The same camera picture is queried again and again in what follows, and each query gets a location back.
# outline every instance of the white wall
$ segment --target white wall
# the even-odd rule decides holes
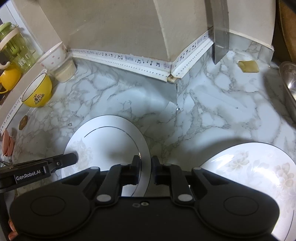
[[[230,32],[270,47],[276,0],[227,0],[227,3]]]
[[[205,0],[154,0],[154,4],[170,61],[211,27]]]
[[[153,0],[33,2],[40,5],[67,48],[103,50],[168,60]]]

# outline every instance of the glass jar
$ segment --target glass jar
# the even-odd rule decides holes
[[[25,73],[34,65],[36,60],[26,46],[21,33],[16,28],[12,26],[11,22],[0,25],[0,41],[7,42],[1,52],[5,54],[10,62],[19,66],[22,72]],[[8,39],[5,39],[5,37],[13,30],[17,33],[7,41]]]

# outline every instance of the small yellow object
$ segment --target small yellow object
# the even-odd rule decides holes
[[[52,82],[46,73],[39,75],[26,89],[22,102],[29,107],[44,106],[52,96]]]
[[[254,60],[239,61],[238,65],[244,73],[258,73],[259,72],[258,64]]]

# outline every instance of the white plate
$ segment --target white plate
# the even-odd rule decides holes
[[[151,156],[139,129],[130,121],[115,115],[103,115],[83,124],[71,137],[64,154],[76,152],[75,165],[62,168],[62,178],[89,167],[107,171],[116,164],[131,163],[141,157],[138,185],[126,185],[122,196],[144,196],[151,174]]]
[[[280,208],[272,234],[281,241],[296,238],[296,165],[282,150],[251,142],[230,147],[202,168],[271,196]]]

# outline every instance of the yellow bowl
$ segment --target yellow bowl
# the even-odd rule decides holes
[[[52,96],[52,82],[46,73],[39,75],[26,89],[22,102],[29,107],[44,106]]]
[[[10,64],[0,76],[0,84],[6,89],[6,91],[0,92],[0,94],[12,90],[19,82],[21,75],[20,68],[14,64]]]

